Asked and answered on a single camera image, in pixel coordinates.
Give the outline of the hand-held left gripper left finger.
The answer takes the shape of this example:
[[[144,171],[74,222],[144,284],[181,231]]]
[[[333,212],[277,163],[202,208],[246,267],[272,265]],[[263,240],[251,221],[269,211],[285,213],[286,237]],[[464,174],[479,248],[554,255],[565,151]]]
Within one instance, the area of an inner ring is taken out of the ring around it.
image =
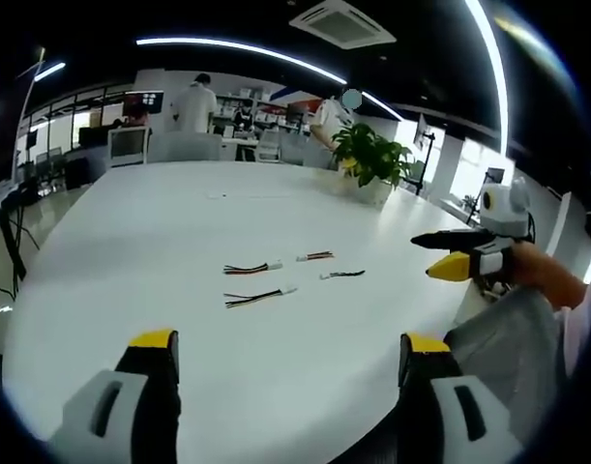
[[[48,440],[60,463],[175,463],[181,415],[179,334],[143,333],[112,370],[102,370],[64,405]]]

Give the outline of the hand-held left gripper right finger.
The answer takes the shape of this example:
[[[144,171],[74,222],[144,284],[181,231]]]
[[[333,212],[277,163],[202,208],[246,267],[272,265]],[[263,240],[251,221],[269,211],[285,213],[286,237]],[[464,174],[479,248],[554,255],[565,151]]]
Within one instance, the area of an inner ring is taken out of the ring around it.
[[[507,408],[446,343],[400,337],[400,463],[509,463],[521,451]]]

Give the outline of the person's right hand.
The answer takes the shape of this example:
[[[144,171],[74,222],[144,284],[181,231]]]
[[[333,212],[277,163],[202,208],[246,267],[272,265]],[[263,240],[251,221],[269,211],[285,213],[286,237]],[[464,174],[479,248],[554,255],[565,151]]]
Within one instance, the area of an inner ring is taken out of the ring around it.
[[[513,243],[510,257],[506,272],[510,283],[538,290],[555,310],[575,308],[583,302],[587,285],[535,245]]]

